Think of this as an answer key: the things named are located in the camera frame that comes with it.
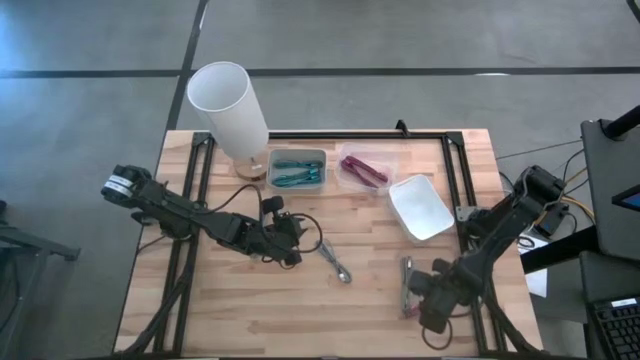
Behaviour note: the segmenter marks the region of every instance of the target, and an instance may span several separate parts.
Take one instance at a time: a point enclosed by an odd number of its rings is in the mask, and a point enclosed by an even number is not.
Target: red tongs
[[[387,181],[389,181],[389,178],[379,172],[376,171],[374,168],[372,168],[371,166],[365,164],[364,162],[360,161],[359,159],[349,155],[347,157],[345,157],[344,159],[342,159],[342,161],[340,161],[340,166],[342,167],[343,170],[352,173],[353,175],[355,175],[358,180],[360,180],[361,183],[363,183],[366,186],[372,187],[372,188],[378,188],[378,185],[376,185],[375,183],[373,183],[373,181],[367,179],[366,177],[364,177],[362,175],[362,173],[360,173],[360,171],[358,171],[358,168],[361,168],[362,170],[364,170],[365,172],[369,173],[371,176],[373,176],[374,178],[382,181],[383,183],[387,183]]]

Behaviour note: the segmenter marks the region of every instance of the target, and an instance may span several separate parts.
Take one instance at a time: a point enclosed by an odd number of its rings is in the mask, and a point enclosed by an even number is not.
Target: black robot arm
[[[102,188],[104,198],[125,208],[138,208],[145,217],[157,219],[162,231],[174,239],[192,234],[193,227],[204,230],[209,237],[228,249],[245,255],[258,254],[286,266],[302,261],[294,250],[304,233],[300,219],[289,213],[280,214],[282,197],[262,201],[260,192],[260,219],[242,214],[208,210],[205,204],[193,202],[167,190],[164,184],[153,180],[149,171],[135,166],[116,166]],[[264,213],[273,214],[273,224],[263,225]],[[132,214],[140,220],[140,214]]]
[[[507,323],[505,333],[516,349],[532,350],[508,322],[495,299],[486,296],[486,289],[496,260],[549,204],[560,199],[564,185],[544,169],[533,166],[522,173],[513,192],[501,202],[490,210],[473,212],[464,222],[464,236],[474,248],[453,264],[436,259],[435,274],[414,270],[410,276],[409,290],[423,297],[419,305],[420,324],[442,333],[457,304],[467,306],[480,297],[498,320]]]

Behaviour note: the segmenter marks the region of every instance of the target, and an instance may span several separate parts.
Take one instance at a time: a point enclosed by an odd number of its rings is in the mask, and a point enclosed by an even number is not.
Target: white bowl
[[[429,178],[412,176],[389,188],[391,207],[411,241],[422,244],[454,224]]]

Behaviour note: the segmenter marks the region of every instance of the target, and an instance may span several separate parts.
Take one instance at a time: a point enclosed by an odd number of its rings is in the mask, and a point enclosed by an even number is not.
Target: gray floor
[[[180,69],[197,5],[0,0],[0,71]],[[211,0],[193,68],[223,59],[248,68],[638,66],[638,38],[623,0]],[[400,118],[413,128],[489,128],[496,156],[578,139],[581,121],[621,115],[640,88],[629,74],[253,81],[272,129],[390,128]],[[176,84],[0,79],[8,219],[83,249],[76,263],[50,260],[20,358],[111,350],[140,228],[99,191],[115,164],[155,169]],[[188,102],[177,127],[202,127]],[[512,179],[533,164],[561,175],[579,148],[498,164]],[[590,204],[587,186],[575,196]],[[550,298],[534,299],[554,354],[584,355],[575,269],[551,269]],[[574,322],[557,320],[565,314]]]

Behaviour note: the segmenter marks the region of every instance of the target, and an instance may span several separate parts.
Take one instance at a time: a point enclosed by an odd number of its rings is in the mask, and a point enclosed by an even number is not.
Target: white cylinder
[[[230,158],[248,159],[267,146],[269,129],[242,66],[224,61],[201,68],[189,81],[187,97]]]

